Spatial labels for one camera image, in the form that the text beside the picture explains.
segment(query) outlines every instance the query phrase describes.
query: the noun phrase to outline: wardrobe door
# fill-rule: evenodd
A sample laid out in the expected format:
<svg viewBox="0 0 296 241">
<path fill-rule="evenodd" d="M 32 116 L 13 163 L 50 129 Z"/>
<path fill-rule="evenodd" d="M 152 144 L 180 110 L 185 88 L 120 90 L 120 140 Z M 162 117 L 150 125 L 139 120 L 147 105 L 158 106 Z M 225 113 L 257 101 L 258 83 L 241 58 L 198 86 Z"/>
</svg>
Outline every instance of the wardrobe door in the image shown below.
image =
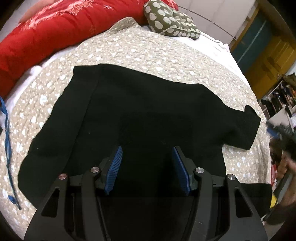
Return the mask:
<svg viewBox="0 0 296 241">
<path fill-rule="evenodd" d="M 175 2 L 176 2 L 176 4 L 177 4 L 179 7 L 182 7 L 182 8 L 188 9 L 191 0 L 175 0 Z"/>
<path fill-rule="evenodd" d="M 225 0 L 215 13 L 213 23 L 235 36 L 254 3 L 255 0 Z"/>
<path fill-rule="evenodd" d="M 212 21 L 222 3 L 223 0 L 193 0 L 190 11 Z"/>
</svg>

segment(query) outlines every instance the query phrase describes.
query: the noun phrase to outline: blue object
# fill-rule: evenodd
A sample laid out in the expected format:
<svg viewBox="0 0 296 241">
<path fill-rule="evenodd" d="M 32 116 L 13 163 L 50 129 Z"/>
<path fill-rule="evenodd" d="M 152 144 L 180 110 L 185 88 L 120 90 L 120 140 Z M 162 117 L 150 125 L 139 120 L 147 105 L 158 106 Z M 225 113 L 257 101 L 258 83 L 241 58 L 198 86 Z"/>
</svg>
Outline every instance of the blue object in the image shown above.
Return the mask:
<svg viewBox="0 0 296 241">
<path fill-rule="evenodd" d="M 6 118 L 5 118 L 5 134 L 6 134 L 6 137 L 5 137 L 5 153 L 6 153 L 6 159 L 7 159 L 6 168 L 7 168 L 7 172 L 8 172 L 8 178 L 9 178 L 10 186 L 11 186 L 11 189 L 13 191 L 13 196 L 9 195 L 8 198 L 13 204 L 16 204 L 16 206 L 17 206 L 17 208 L 19 210 L 21 210 L 20 204 L 19 204 L 18 199 L 17 199 L 17 194 L 16 194 L 16 191 L 15 191 L 15 186 L 13 184 L 11 171 L 10 171 L 11 145 L 10 145 L 10 139 L 9 139 L 8 112 L 7 112 L 7 109 L 5 107 L 4 100 L 1 98 L 1 96 L 0 96 L 0 102 L 1 102 L 0 111 L 3 112 L 6 115 Z"/>
<path fill-rule="evenodd" d="M 122 148 L 121 146 L 117 149 L 117 152 L 112 160 L 109 171 L 106 175 L 106 185 L 104 188 L 105 193 L 108 195 L 114 187 L 114 183 L 119 171 L 119 167 L 122 161 Z"/>
<path fill-rule="evenodd" d="M 172 150 L 172 159 L 173 159 L 173 163 L 175 166 L 175 170 L 177 172 L 177 176 L 178 176 L 181 188 L 188 196 L 191 191 L 191 188 L 189 185 L 189 175 L 175 147 Z"/>
</svg>

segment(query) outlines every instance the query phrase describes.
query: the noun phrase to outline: metal screw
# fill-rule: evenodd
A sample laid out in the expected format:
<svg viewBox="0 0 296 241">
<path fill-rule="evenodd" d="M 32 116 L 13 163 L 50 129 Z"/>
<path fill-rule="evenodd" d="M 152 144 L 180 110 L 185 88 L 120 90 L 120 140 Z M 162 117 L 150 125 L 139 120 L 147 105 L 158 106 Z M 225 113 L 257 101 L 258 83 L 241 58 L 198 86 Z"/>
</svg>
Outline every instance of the metal screw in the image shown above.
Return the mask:
<svg viewBox="0 0 296 241">
<path fill-rule="evenodd" d="M 201 168 L 201 167 L 197 167 L 197 168 L 195 169 L 195 171 L 196 171 L 197 173 L 203 173 L 205 170 L 204 170 L 203 168 Z"/>
<path fill-rule="evenodd" d="M 65 173 L 59 175 L 60 180 L 64 180 L 64 179 L 66 179 L 66 177 L 67 177 L 67 174 L 65 174 Z"/>
<path fill-rule="evenodd" d="M 233 174 L 229 174 L 229 175 L 228 175 L 228 178 L 229 178 L 231 181 L 233 181 L 233 180 L 235 180 L 235 175 L 233 175 Z"/>
<path fill-rule="evenodd" d="M 91 172 L 92 173 L 97 173 L 100 169 L 98 167 L 92 167 Z"/>
</svg>

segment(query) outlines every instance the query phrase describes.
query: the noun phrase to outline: yellow wooden door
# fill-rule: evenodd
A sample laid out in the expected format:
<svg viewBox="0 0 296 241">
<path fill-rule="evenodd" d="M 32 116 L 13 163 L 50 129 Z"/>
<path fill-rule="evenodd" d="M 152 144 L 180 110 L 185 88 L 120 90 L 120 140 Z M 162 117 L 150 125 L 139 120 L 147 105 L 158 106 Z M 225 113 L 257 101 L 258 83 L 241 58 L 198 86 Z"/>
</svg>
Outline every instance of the yellow wooden door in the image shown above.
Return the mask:
<svg viewBox="0 0 296 241">
<path fill-rule="evenodd" d="M 262 98 L 287 73 L 296 60 L 296 50 L 281 36 L 273 36 L 245 76 L 257 99 Z"/>
</svg>

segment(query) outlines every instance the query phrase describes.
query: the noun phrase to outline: sweater sleeve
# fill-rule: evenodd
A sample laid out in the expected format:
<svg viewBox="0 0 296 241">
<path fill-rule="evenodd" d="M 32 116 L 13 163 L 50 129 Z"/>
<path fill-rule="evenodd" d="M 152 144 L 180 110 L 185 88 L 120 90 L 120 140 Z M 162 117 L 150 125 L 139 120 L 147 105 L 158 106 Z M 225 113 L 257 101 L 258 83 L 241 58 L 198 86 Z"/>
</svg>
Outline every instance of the sweater sleeve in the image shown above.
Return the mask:
<svg viewBox="0 0 296 241">
<path fill-rule="evenodd" d="M 249 150 L 253 145 L 254 139 L 261 122 L 260 117 L 252 107 L 246 105 L 243 111 L 225 108 L 225 126 L 226 131 L 223 137 L 223 143 L 234 147 Z"/>
</svg>

